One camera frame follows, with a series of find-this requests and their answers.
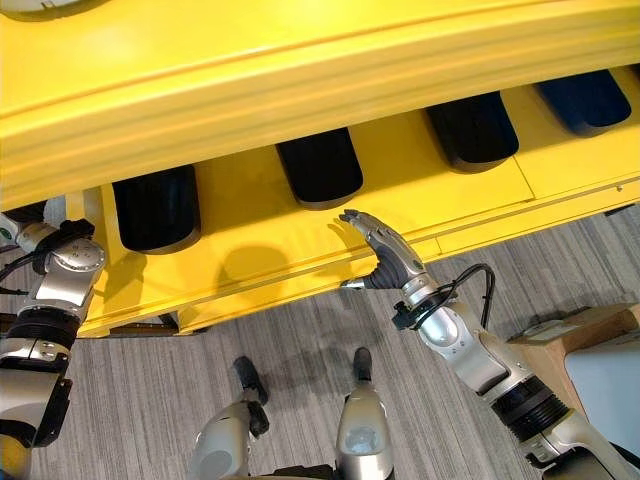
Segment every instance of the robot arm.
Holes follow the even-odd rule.
[[[460,380],[510,428],[530,463],[546,469],[545,478],[640,478],[582,415],[558,400],[524,361],[454,298],[456,281],[448,288],[439,287],[417,253],[377,218],[356,210],[347,210],[340,218],[364,235],[379,260],[370,275],[342,286],[401,289],[403,302],[396,305],[398,314],[393,319],[396,327],[416,330],[420,339],[447,361]],[[472,268],[485,270],[487,281],[493,282],[487,266]],[[465,272],[459,278],[469,275]],[[491,290],[487,293],[489,305]],[[488,305],[483,317],[487,315]]]
[[[30,450],[53,442],[69,405],[70,349],[87,316],[105,253],[89,224],[43,223],[44,203],[0,213],[0,232],[34,262],[36,282],[0,341],[0,477],[26,478]]]

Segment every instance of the yellow panel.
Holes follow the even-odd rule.
[[[634,63],[639,47],[637,0],[111,0],[0,17],[1,208]]]
[[[611,131],[592,138],[565,130],[533,86],[502,92],[520,140],[516,160],[536,198],[640,173],[640,79],[628,68],[612,73],[632,114]]]
[[[470,227],[455,233],[438,237],[442,254],[437,259],[462,253],[472,248],[490,245],[512,237],[531,233],[553,225],[576,220],[594,213],[627,205],[640,200],[640,182],[624,185],[622,190],[608,188],[589,195],[578,196],[564,203],[538,205],[531,210],[523,210],[515,214],[481,226]],[[420,252],[425,260],[431,256]],[[369,259],[358,260],[349,265],[331,266],[322,270],[327,274],[329,282],[318,281],[317,275],[311,273],[294,277],[284,282],[269,284],[243,293],[229,295],[213,301],[192,305],[179,312],[180,331],[188,333],[215,323],[242,315],[281,305],[302,297],[314,295],[338,286],[339,280],[352,275],[368,273],[373,262]]]
[[[413,246],[425,261],[435,259],[440,253],[435,240],[426,240]],[[317,272],[186,307],[178,315],[180,333],[333,290],[347,278],[370,273],[375,263],[375,258],[367,257],[350,263],[332,264]]]
[[[438,237],[444,255],[462,253],[640,201],[640,181],[566,199]]]
[[[486,173],[451,172],[423,112],[350,132],[365,184],[346,207],[380,216],[410,240],[432,235],[427,227],[531,198],[513,159]],[[111,186],[86,191],[82,206],[70,198],[70,216],[84,214],[96,225],[109,258],[91,304],[91,328],[371,255],[362,237],[336,220],[342,208],[298,207],[273,146],[197,164],[196,172],[203,238],[171,255],[124,249]]]

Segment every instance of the robot leg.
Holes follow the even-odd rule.
[[[209,420],[198,434],[187,474],[189,480],[248,475],[249,433],[258,438],[269,429],[262,409],[268,395],[255,367],[247,357],[238,358],[233,366],[242,382],[243,393]]]
[[[337,472],[343,480],[393,478],[387,415],[371,383],[371,353],[360,347],[353,360],[357,386],[346,398],[336,443]]]

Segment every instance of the gray carpet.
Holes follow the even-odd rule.
[[[634,206],[436,262],[431,272],[444,282],[472,263],[491,264],[498,285],[490,329],[508,338],[559,311],[638,301],[639,245]],[[477,312],[483,288],[479,278],[461,292]],[[333,292],[193,337],[79,340],[67,421],[58,441],[36,452],[33,478],[185,478],[195,434],[239,392],[230,367],[241,354],[254,360],[271,391],[272,427],[252,446],[252,472],[332,463],[360,345],[373,353],[396,478],[540,478],[440,358],[417,336],[394,330],[395,301],[391,292]]]

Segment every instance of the cardboard box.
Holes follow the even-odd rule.
[[[541,323],[508,343],[560,400],[585,414],[567,375],[565,357],[570,352],[611,340],[639,327],[640,304],[618,304],[594,307],[563,320]]]

